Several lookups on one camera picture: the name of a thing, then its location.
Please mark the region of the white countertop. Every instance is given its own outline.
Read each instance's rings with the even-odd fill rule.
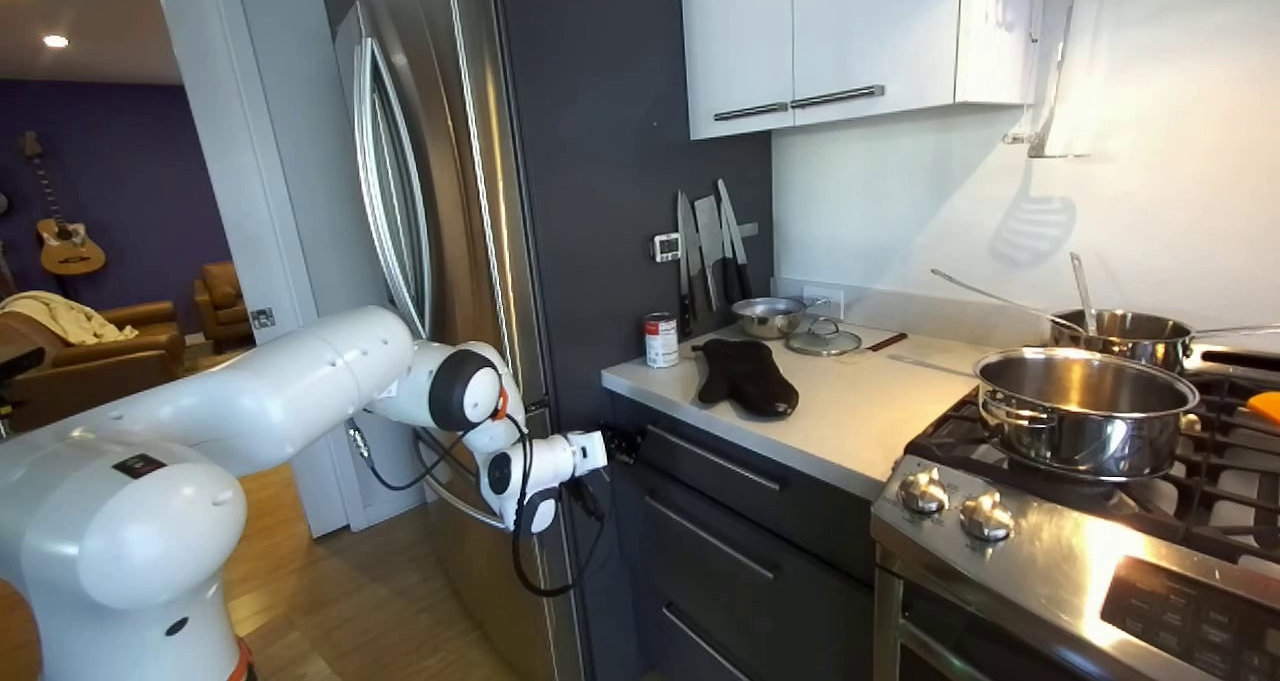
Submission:
[[[892,335],[844,326],[863,338],[864,348]],[[690,346],[710,338],[744,335],[736,326],[700,335],[681,344],[673,367],[636,358],[605,367],[600,380],[614,393],[868,499],[879,495],[906,443],[977,385],[969,370],[992,351],[910,335],[881,352],[819,358],[767,342],[778,370],[800,390],[800,403],[790,417],[765,420],[732,402],[698,402],[707,362]]]

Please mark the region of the stainless steel refrigerator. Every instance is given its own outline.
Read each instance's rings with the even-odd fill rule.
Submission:
[[[494,344],[529,430],[549,431],[544,343],[494,0],[360,0],[335,35],[364,202],[394,306],[415,333]],[[475,461],[457,452],[471,470]],[[511,538],[465,474],[430,504],[431,540],[460,599],[529,681],[582,677],[571,597],[543,600],[512,570]],[[562,522],[529,543],[543,586],[566,581]]]

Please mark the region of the can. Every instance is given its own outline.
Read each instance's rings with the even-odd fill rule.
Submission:
[[[675,314],[650,314],[644,317],[644,358],[653,367],[680,364]]]

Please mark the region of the gas stove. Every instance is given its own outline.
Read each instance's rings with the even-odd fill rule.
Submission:
[[[929,636],[904,586],[1070,678],[1280,680],[1280,426],[1245,407],[1280,389],[1280,357],[1203,348],[1188,367],[1202,401],[1155,479],[1088,483],[1007,457],[974,394],[908,444],[872,508],[877,681],[899,677],[902,648],[959,677],[1043,677]]]

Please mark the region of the pot lid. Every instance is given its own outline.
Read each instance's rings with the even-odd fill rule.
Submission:
[[[845,332],[832,317],[814,317],[804,332],[787,335],[787,348],[806,356],[842,356],[861,348],[859,334]]]

